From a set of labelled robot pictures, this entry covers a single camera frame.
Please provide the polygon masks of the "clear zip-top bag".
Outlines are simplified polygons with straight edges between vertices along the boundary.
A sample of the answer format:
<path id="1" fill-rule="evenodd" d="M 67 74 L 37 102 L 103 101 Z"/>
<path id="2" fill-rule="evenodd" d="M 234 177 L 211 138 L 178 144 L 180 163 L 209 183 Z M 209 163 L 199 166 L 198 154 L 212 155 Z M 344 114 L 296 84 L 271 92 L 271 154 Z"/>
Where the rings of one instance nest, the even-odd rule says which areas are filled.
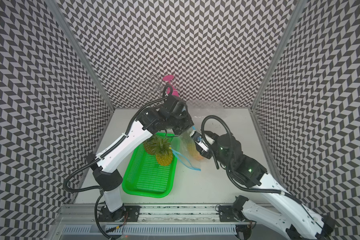
<path id="1" fill-rule="evenodd" d="M 190 134 L 195 130 L 194 127 L 191 127 L 187 131 L 185 131 L 181 136 L 181 150 L 182 154 L 187 157 L 191 162 L 201 162 L 205 158 L 200 155 L 200 153 L 196 149 L 195 142 L 191 138 Z"/>
<path id="2" fill-rule="evenodd" d="M 200 172 L 201 171 L 201 162 L 198 162 L 198 161 L 191 162 L 187 157 L 185 157 L 182 154 L 180 144 L 181 144 L 180 137 L 172 138 L 171 148 L 172 148 L 174 156 L 188 169 Z"/>

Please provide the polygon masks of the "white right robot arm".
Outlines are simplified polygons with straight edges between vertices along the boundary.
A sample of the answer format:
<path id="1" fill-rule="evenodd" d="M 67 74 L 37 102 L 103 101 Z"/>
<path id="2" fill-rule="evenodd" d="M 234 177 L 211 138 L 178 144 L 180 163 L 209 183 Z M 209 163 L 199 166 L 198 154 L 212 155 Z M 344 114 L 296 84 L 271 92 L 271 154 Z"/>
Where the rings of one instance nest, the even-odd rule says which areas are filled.
<path id="1" fill-rule="evenodd" d="M 239 190 L 261 194 L 278 210 L 265 209 L 247 197 L 238 196 L 233 209 L 240 220 L 255 221 L 288 240 L 329 240 L 336 220 L 304 206 L 290 194 L 258 161 L 243 154 L 228 125 L 218 116 L 209 115 L 201 124 L 202 143 L 211 152 L 216 165 L 225 168 L 230 182 Z"/>

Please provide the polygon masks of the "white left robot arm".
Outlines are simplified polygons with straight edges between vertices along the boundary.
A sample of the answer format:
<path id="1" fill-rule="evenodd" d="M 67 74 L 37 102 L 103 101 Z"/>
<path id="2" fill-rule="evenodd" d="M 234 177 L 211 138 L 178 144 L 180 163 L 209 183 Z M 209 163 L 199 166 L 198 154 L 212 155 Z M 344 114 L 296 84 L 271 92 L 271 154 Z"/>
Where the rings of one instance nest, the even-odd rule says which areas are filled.
<path id="1" fill-rule="evenodd" d="M 63 189 L 69 193 L 80 193 L 99 189 L 105 197 L 106 206 L 110 213 L 119 211 L 124 203 L 121 198 L 121 184 L 123 178 L 118 172 L 118 166 L 141 143 L 148 140 L 158 132 L 171 129 L 175 135 L 193 126 L 192 117 L 187 107 L 176 107 L 168 110 L 161 106 L 159 110 L 153 108 L 140 109 L 131 119 L 127 130 L 112 145 L 95 155 L 95 159 L 84 167 L 70 174 L 63 183 Z M 69 181 L 78 173 L 94 167 L 93 175 L 98 183 L 81 189 L 68 186 Z"/>

